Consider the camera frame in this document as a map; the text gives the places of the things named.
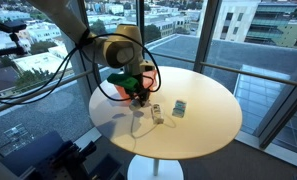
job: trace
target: rooftop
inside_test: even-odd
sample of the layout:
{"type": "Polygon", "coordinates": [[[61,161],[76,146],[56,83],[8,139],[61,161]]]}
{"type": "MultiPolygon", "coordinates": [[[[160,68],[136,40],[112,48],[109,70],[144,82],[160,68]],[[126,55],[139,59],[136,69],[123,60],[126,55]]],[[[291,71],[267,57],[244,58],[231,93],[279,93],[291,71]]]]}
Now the rooftop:
{"type": "MultiPolygon", "coordinates": [[[[192,70],[196,58],[199,38],[188,35],[171,35],[155,41],[147,48],[153,53],[167,54],[174,57],[191,60],[185,68],[192,70]]],[[[164,57],[155,57],[158,65],[182,67],[182,62],[164,57]]],[[[293,75],[297,70],[297,49],[277,46],[258,45],[252,43],[238,43],[233,41],[213,40],[207,62],[241,69],[244,64],[293,75]]],[[[205,68],[207,76],[219,81],[231,92],[234,91],[237,75],[227,76],[227,72],[219,69],[205,68]]]]}
{"type": "Polygon", "coordinates": [[[37,70],[42,69],[43,71],[48,70],[50,73],[54,73],[56,72],[63,60],[49,52],[46,52],[14,59],[13,61],[23,71],[32,71],[32,69],[34,68],[37,70]]]}

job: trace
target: glass window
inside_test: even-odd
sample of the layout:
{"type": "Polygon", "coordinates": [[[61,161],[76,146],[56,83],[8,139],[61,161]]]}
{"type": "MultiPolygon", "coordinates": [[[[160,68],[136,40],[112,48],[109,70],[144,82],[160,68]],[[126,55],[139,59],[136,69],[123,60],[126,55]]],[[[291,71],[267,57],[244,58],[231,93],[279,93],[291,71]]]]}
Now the glass window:
{"type": "Polygon", "coordinates": [[[226,20],[230,21],[232,19],[233,15],[234,15],[234,13],[227,13],[226,20]]]}
{"type": "MultiPolygon", "coordinates": [[[[16,11],[14,9],[18,7],[0,4],[4,10],[9,10],[0,13],[22,14],[12,20],[27,25],[16,33],[18,44],[24,48],[26,54],[0,55],[0,98],[23,96],[23,93],[40,89],[46,82],[50,82],[51,78],[53,81],[50,84],[54,85],[59,79],[75,74],[71,63],[66,64],[67,61],[64,61],[63,57],[66,57],[68,52],[66,39],[60,29],[26,1],[20,3],[25,8],[16,11]]],[[[16,47],[16,40],[12,40],[10,34],[0,31],[0,49],[16,47]]],[[[92,128],[87,115],[88,108],[81,96],[79,86],[72,82],[57,88],[55,93],[40,101],[0,112],[1,153],[6,155],[53,130],[64,140],[79,138],[92,128]]]]}
{"type": "Polygon", "coordinates": [[[235,27],[233,34],[237,34],[237,32],[238,32],[238,27],[235,27]]]}
{"type": "MultiPolygon", "coordinates": [[[[294,80],[297,76],[297,43],[294,40],[294,36],[297,37],[297,17],[284,14],[296,14],[297,3],[275,4],[278,5],[250,0],[223,1],[205,61],[247,73],[294,80]],[[226,22],[230,20],[230,24],[236,23],[232,18],[234,15],[238,16],[236,21],[240,19],[243,23],[230,32],[226,22]]],[[[235,95],[243,112],[241,130],[252,135],[257,135],[258,127],[270,108],[278,103],[276,99],[284,96],[281,91],[287,85],[207,66],[203,67],[202,72],[222,83],[235,95]]],[[[281,141],[288,144],[290,139],[295,141],[297,130],[293,129],[293,122],[284,127],[275,143],[281,145],[281,141]]],[[[297,146],[293,143],[291,145],[293,148],[289,149],[297,152],[297,146]]]]}
{"type": "Polygon", "coordinates": [[[196,36],[198,22],[192,22],[191,19],[197,21],[201,10],[181,13],[185,9],[178,3],[166,3],[160,6],[152,6],[151,11],[145,11],[145,26],[148,26],[147,22],[149,22],[149,26],[158,26],[164,22],[167,22],[169,26],[166,31],[160,32],[160,35],[158,31],[145,29],[144,33],[148,39],[145,40],[146,48],[155,54],[169,55],[186,60],[184,62],[154,55],[158,66],[193,69],[199,37],[196,36]]]}
{"type": "Polygon", "coordinates": [[[237,21],[241,21],[243,15],[244,15],[244,13],[239,13],[237,21]]]}

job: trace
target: white building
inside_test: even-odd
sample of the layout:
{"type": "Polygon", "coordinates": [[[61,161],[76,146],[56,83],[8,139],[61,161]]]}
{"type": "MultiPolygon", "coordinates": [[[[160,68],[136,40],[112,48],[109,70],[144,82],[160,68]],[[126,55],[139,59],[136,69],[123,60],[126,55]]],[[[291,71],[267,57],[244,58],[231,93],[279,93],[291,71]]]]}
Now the white building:
{"type": "Polygon", "coordinates": [[[0,11],[0,20],[7,21],[7,20],[17,20],[17,19],[29,19],[30,14],[24,13],[20,11],[0,11]]]}
{"type": "Polygon", "coordinates": [[[122,4],[105,4],[105,13],[111,12],[112,14],[118,14],[124,12],[124,6],[122,4]]]}
{"type": "Polygon", "coordinates": [[[101,20],[104,22],[104,24],[120,24],[123,20],[126,18],[123,16],[114,16],[114,15],[92,15],[87,16],[89,25],[92,25],[92,23],[96,22],[97,20],[101,20]]]}
{"type": "Polygon", "coordinates": [[[186,29],[187,31],[190,31],[191,20],[189,16],[175,16],[166,18],[165,20],[174,22],[174,29],[181,27],[186,29]]]}
{"type": "MultiPolygon", "coordinates": [[[[50,52],[13,60],[20,71],[33,71],[33,69],[41,69],[42,71],[48,70],[49,73],[56,72],[62,61],[63,60],[61,58],[51,54],[50,52]]],[[[68,64],[67,69],[71,69],[70,63],[68,64]]]]}
{"type": "Polygon", "coordinates": [[[68,55],[65,45],[48,48],[48,52],[50,52],[51,54],[53,54],[61,59],[64,59],[68,55]]]}
{"type": "Polygon", "coordinates": [[[167,37],[174,33],[174,22],[172,21],[159,21],[153,23],[155,26],[158,27],[161,33],[161,38],[167,37]]]}
{"type": "Polygon", "coordinates": [[[187,16],[190,17],[192,21],[198,21],[200,18],[201,10],[191,10],[188,9],[187,11],[184,11],[187,16]]]}
{"type": "MultiPolygon", "coordinates": [[[[19,38],[19,44],[26,50],[30,51],[31,44],[29,40],[24,38],[19,38]]],[[[8,33],[0,31],[0,50],[6,48],[16,47],[15,42],[13,42],[8,33]]]]}
{"type": "Polygon", "coordinates": [[[47,22],[29,25],[26,30],[32,42],[52,41],[53,38],[61,36],[60,29],[55,24],[47,22]]]}
{"type": "Polygon", "coordinates": [[[179,15],[178,8],[170,8],[164,6],[150,6],[150,14],[172,14],[179,15]]]}
{"type": "MultiPolygon", "coordinates": [[[[213,39],[244,42],[260,0],[223,0],[213,39]]],[[[200,36],[208,1],[203,2],[197,36],[200,36]]]]}

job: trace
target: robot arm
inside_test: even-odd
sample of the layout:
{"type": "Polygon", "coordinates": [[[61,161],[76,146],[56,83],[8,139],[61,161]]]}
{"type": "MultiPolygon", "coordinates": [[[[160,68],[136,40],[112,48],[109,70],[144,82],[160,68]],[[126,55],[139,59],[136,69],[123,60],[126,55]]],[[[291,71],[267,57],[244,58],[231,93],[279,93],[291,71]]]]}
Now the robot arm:
{"type": "MultiPolygon", "coordinates": [[[[27,0],[31,5],[44,12],[71,40],[79,44],[85,36],[96,37],[95,34],[87,32],[87,27],[69,9],[70,0],[27,0]]],[[[119,25],[115,32],[130,37],[141,43],[140,31],[134,25],[119,25]]],[[[136,90],[141,92],[143,87],[143,75],[145,71],[155,69],[151,61],[146,61],[142,56],[142,47],[123,36],[109,36],[108,38],[96,38],[96,40],[83,47],[83,51],[95,63],[124,69],[124,74],[138,80],[140,87],[136,90]]],[[[148,99],[147,95],[139,97],[140,104],[148,99]]]]}

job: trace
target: window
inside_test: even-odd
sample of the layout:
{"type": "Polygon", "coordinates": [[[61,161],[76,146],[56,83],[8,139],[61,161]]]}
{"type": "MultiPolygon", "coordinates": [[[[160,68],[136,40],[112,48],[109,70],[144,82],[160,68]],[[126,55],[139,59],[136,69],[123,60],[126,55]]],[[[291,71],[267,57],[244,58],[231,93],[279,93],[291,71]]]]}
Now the window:
{"type": "MultiPolygon", "coordinates": [[[[208,1],[207,10],[213,10],[212,7],[215,7],[216,2],[218,1],[208,1]]],[[[297,31],[294,29],[297,28],[284,30],[285,26],[288,23],[293,23],[293,21],[291,21],[292,17],[285,17],[281,12],[285,11],[286,7],[297,7],[297,4],[279,3],[278,7],[285,8],[275,8],[267,3],[259,2],[258,4],[250,0],[222,2],[220,11],[217,14],[217,22],[213,22],[215,26],[212,27],[213,36],[208,57],[203,59],[203,63],[232,68],[238,73],[236,74],[234,70],[228,72],[206,65],[200,65],[200,72],[216,79],[235,95],[243,111],[241,131],[257,138],[259,144],[256,144],[256,146],[258,148],[259,146],[266,147],[267,144],[278,144],[279,148],[297,153],[297,142],[295,142],[297,140],[297,113],[290,118],[285,113],[290,107],[297,107],[297,104],[294,105],[297,102],[290,100],[291,97],[295,96],[295,94],[291,93],[294,92],[293,89],[297,91],[297,53],[294,53],[297,52],[297,44],[291,46],[290,43],[284,43],[285,38],[293,40],[294,35],[296,37],[297,31]],[[246,2],[247,7],[240,5],[240,3],[246,2]],[[232,7],[235,12],[225,12],[225,10],[232,7]],[[263,10],[263,7],[269,8],[269,11],[263,10]],[[253,12],[253,14],[243,16],[240,11],[253,12]],[[234,40],[234,42],[231,42],[225,40],[227,38],[223,36],[224,33],[228,32],[229,26],[225,24],[221,31],[220,28],[223,27],[223,23],[232,20],[233,13],[239,13],[237,21],[242,19],[244,23],[243,27],[234,28],[232,34],[237,36],[226,35],[229,40],[234,40]],[[254,76],[260,75],[260,77],[249,76],[243,72],[251,73],[254,76]],[[285,122],[281,123],[283,117],[292,120],[286,121],[285,119],[285,122]]],[[[210,26],[212,21],[207,19],[209,15],[202,15],[201,18],[203,17],[205,17],[204,22],[208,22],[210,26]]]]}
{"type": "MultiPolygon", "coordinates": [[[[35,14],[33,14],[36,12],[37,10],[31,12],[29,18],[39,21],[39,19],[34,16],[35,14]]],[[[27,47],[27,49],[31,47],[31,50],[29,50],[31,54],[27,54],[25,57],[14,54],[0,57],[0,97],[22,95],[23,92],[33,91],[34,88],[45,84],[63,62],[63,58],[55,56],[56,52],[63,54],[63,57],[67,55],[65,45],[58,46],[55,43],[46,44],[45,42],[35,41],[37,39],[40,41],[41,36],[44,34],[48,36],[49,41],[53,40],[53,38],[49,36],[50,33],[47,33],[47,29],[44,28],[46,25],[49,25],[49,23],[47,23],[45,16],[40,17],[43,18],[45,22],[36,22],[35,25],[28,25],[27,23],[27,30],[24,31],[23,34],[26,33],[29,34],[29,36],[20,38],[22,46],[27,47]],[[43,59],[44,57],[48,57],[51,61],[46,62],[43,59]]],[[[7,37],[8,34],[0,32],[0,37],[1,36],[7,37]]],[[[4,37],[3,44],[0,46],[1,48],[6,47],[4,46],[6,44],[12,43],[10,37],[9,39],[4,37]]],[[[64,79],[74,76],[75,70],[71,63],[68,63],[65,73],[63,73],[62,70],[63,68],[61,68],[61,71],[55,77],[54,81],[50,83],[51,85],[57,83],[60,75],[63,75],[64,79]]],[[[83,92],[81,91],[78,83],[72,81],[57,88],[55,93],[40,101],[27,105],[14,106],[0,113],[0,153],[6,155],[30,143],[32,137],[38,138],[53,130],[57,131],[64,140],[70,139],[74,141],[82,136],[91,129],[93,125],[89,121],[87,107],[82,100],[83,92]],[[8,139],[5,132],[19,124],[22,124],[32,136],[28,139],[19,139],[16,143],[8,139]]]]}
{"type": "Polygon", "coordinates": [[[238,27],[235,27],[233,34],[237,34],[237,32],[238,32],[238,27]]]}
{"type": "Polygon", "coordinates": [[[241,21],[243,15],[244,15],[244,13],[239,13],[237,21],[241,21]]]}
{"type": "MultiPolygon", "coordinates": [[[[131,7],[138,7],[138,9],[140,9],[139,5],[143,5],[140,3],[144,2],[136,2],[139,4],[132,2],[133,6],[131,7]]],[[[158,27],[161,25],[158,25],[158,18],[152,18],[149,16],[149,12],[145,12],[146,16],[144,16],[144,11],[138,11],[137,9],[124,11],[123,17],[118,16],[121,20],[118,21],[117,24],[126,22],[128,24],[135,24],[141,27],[145,35],[143,37],[143,42],[148,50],[158,56],[158,65],[194,70],[220,82],[234,94],[235,98],[241,105],[244,115],[241,131],[256,138],[258,141],[266,140],[263,134],[269,134],[272,132],[272,129],[274,128],[271,127],[273,126],[272,122],[278,122],[278,120],[286,116],[282,115],[282,112],[279,111],[273,113],[278,115],[281,114],[280,118],[276,120],[270,117],[272,115],[270,111],[294,105],[294,102],[290,102],[292,98],[289,98],[293,96],[290,92],[294,91],[287,90],[289,90],[289,88],[295,88],[294,90],[297,90],[297,42],[295,43],[296,45],[288,48],[276,48],[276,46],[281,46],[282,42],[280,39],[284,40],[285,37],[289,37],[287,39],[293,39],[291,33],[293,33],[292,30],[295,28],[288,28],[290,29],[289,32],[291,32],[289,35],[285,33],[282,28],[284,28],[288,23],[291,23],[291,16],[285,17],[284,13],[293,13],[296,9],[293,7],[297,7],[297,5],[289,2],[280,3],[278,4],[279,7],[272,7],[267,5],[270,3],[261,3],[252,0],[229,1],[229,3],[222,1],[221,4],[218,2],[221,1],[208,1],[206,8],[207,10],[210,10],[207,11],[210,14],[205,15],[206,8],[201,10],[200,16],[198,16],[199,23],[201,24],[189,24],[191,28],[198,29],[198,33],[182,31],[182,34],[176,33],[170,34],[167,37],[161,37],[162,35],[167,34],[167,32],[160,32],[158,27]],[[242,12],[252,13],[244,16],[242,12]],[[214,17],[212,15],[216,15],[215,13],[218,13],[218,19],[217,22],[212,22],[212,17],[214,17]],[[233,14],[238,14],[237,21],[243,20],[243,26],[239,26],[238,28],[236,27],[237,29],[234,28],[232,31],[232,34],[235,34],[236,36],[228,34],[229,25],[234,21],[233,14]],[[146,22],[149,20],[152,22],[152,25],[157,27],[155,28],[156,31],[154,31],[154,33],[145,30],[145,25],[143,24],[143,21],[141,21],[142,18],[146,18],[146,22]],[[208,29],[204,29],[204,31],[200,32],[201,27],[208,29]],[[210,38],[211,43],[207,45],[206,43],[208,41],[206,40],[199,42],[201,35],[203,35],[203,37],[210,38]],[[219,67],[213,68],[207,65],[202,66],[201,63],[207,63],[211,64],[211,66],[219,67]],[[222,70],[220,69],[221,67],[230,68],[230,70],[222,70]]],[[[72,4],[73,8],[76,8],[76,2],[72,2],[72,4]]],[[[105,12],[104,8],[99,8],[98,10],[103,14],[108,13],[105,12]]],[[[116,30],[116,26],[108,26],[105,22],[108,21],[106,19],[101,19],[104,22],[98,24],[92,21],[92,18],[96,16],[98,11],[96,10],[96,13],[91,11],[92,10],[90,10],[88,14],[84,14],[90,23],[90,29],[94,30],[96,29],[94,26],[100,26],[105,29],[102,33],[114,32],[116,30]]],[[[163,18],[165,17],[162,16],[160,18],[162,22],[165,22],[165,20],[173,22],[174,32],[178,30],[183,22],[182,17],[175,16],[167,17],[167,19],[163,18]]],[[[71,45],[66,44],[66,46],[67,49],[71,49],[71,45]]],[[[78,65],[72,67],[73,70],[71,73],[78,73],[89,70],[87,68],[91,67],[91,64],[87,64],[87,62],[85,62],[85,66],[83,67],[79,67],[78,65]]],[[[120,72],[119,69],[107,68],[101,65],[98,65],[98,68],[98,74],[100,74],[101,80],[106,80],[112,72],[120,72]]],[[[35,122],[31,121],[30,114],[34,113],[46,121],[38,121],[38,124],[34,124],[36,126],[38,125],[38,129],[31,127],[31,132],[35,132],[36,135],[42,135],[43,133],[46,133],[46,131],[43,130],[43,127],[54,127],[54,129],[60,131],[65,139],[74,139],[92,127],[92,125],[89,124],[87,112],[85,111],[87,110],[87,105],[85,106],[80,100],[83,97],[77,95],[87,94],[86,91],[88,89],[91,89],[90,92],[92,92],[94,90],[94,83],[91,82],[93,81],[93,79],[89,80],[90,83],[85,83],[86,85],[80,85],[79,82],[78,84],[76,82],[72,82],[72,84],[63,87],[64,89],[59,89],[56,92],[58,94],[52,94],[50,98],[44,99],[36,104],[13,109],[11,113],[0,116],[0,122],[6,124],[6,122],[10,122],[10,119],[13,117],[24,116],[22,118],[23,122],[33,124],[35,122]],[[82,112],[77,114],[78,122],[80,123],[76,123],[76,118],[74,118],[77,115],[72,114],[76,110],[78,112],[82,112]],[[66,132],[67,128],[62,128],[63,125],[59,124],[59,119],[61,120],[63,117],[65,117],[63,123],[74,123],[74,130],[76,130],[76,132],[66,132]]],[[[297,144],[291,144],[292,147],[286,147],[287,145],[285,144],[289,145],[289,141],[286,141],[281,137],[284,136],[286,138],[297,139],[297,120],[294,119],[297,119],[297,112],[293,119],[289,121],[288,124],[285,123],[286,125],[282,127],[285,129],[284,131],[276,131],[278,132],[278,136],[276,136],[277,140],[274,140],[274,142],[273,140],[267,140],[267,143],[272,144],[273,142],[283,148],[290,149],[297,153],[297,144]]],[[[3,129],[0,130],[0,149],[3,148],[2,146],[7,142],[5,139],[6,137],[3,136],[3,132],[16,125],[15,121],[11,121],[11,123],[7,124],[7,127],[3,127],[3,129]]]]}
{"type": "Polygon", "coordinates": [[[230,21],[232,19],[233,15],[234,15],[234,13],[227,13],[226,20],[230,21]]]}

